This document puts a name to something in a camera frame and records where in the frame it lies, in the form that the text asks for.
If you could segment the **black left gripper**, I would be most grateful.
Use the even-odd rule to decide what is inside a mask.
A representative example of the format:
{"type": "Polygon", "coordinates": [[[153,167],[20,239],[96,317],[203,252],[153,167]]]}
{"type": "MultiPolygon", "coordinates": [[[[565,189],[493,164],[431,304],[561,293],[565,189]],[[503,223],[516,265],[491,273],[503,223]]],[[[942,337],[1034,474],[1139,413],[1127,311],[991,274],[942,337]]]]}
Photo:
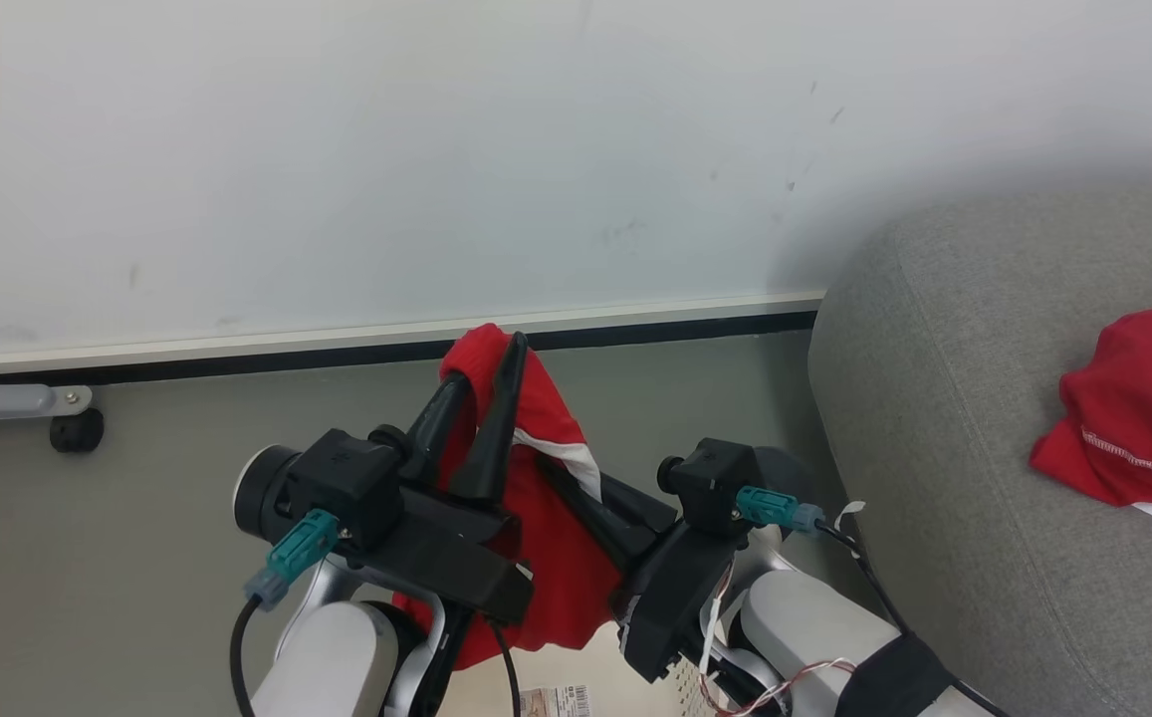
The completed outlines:
{"type": "MultiPolygon", "coordinates": [[[[470,450],[450,478],[450,493],[475,505],[503,503],[529,341],[515,332],[493,376],[486,408],[470,450]]],[[[385,575],[399,593],[430,593],[499,622],[521,622],[535,583],[517,563],[521,521],[502,508],[472,507],[435,493],[445,452],[461,427],[473,425],[473,390],[449,372],[420,409],[410,431],[412,454],[403,467],[397,498],[365,510],[349,526],[346,558],[385,575]]]]}

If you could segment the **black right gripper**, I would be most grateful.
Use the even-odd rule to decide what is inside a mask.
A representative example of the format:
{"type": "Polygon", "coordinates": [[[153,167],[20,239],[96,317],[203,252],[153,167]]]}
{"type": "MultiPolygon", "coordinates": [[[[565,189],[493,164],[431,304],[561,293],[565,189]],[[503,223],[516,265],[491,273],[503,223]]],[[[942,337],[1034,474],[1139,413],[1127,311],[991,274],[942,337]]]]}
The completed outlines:
{"type": "Polygon", "coordinates": [[[670,663],[697,652],[702,604],[730,566],[738,539],[685,522],[670,527],[677,510],[607,473],[599,501],[558,459],[539,455],[536,466],[617,572],[629,575],[613,604],[620,656],[645,681],[662,679],[670,663]]]}

